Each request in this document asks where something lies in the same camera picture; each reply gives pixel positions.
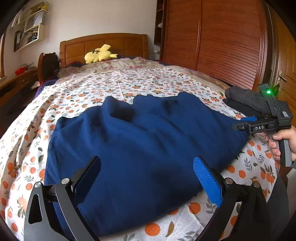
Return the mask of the person's right hand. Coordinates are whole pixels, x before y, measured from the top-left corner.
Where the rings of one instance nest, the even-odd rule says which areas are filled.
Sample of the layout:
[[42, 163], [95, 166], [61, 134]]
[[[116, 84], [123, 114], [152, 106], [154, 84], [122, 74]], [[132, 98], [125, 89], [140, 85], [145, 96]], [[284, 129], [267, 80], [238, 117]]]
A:
[[[295, 161], [295, 154], [296, 154], [296, 131], [295, 127], [292, 126], [291, 128], [287, 128], [284, 130], [279, 130], [277, 133], [273, 135], [273, 139], [276, 141], [285, 139], [288, 140], [290, 150], [291, 150], [291, 160], [292, 162]], [[277, 161], [280, 160], [280, 150], [277, 148], [276, 142], [270, 139], [268, 134], [265, 136], [265, 140], [268, 142], [269, 148], [273, 154], [273, 158]]]

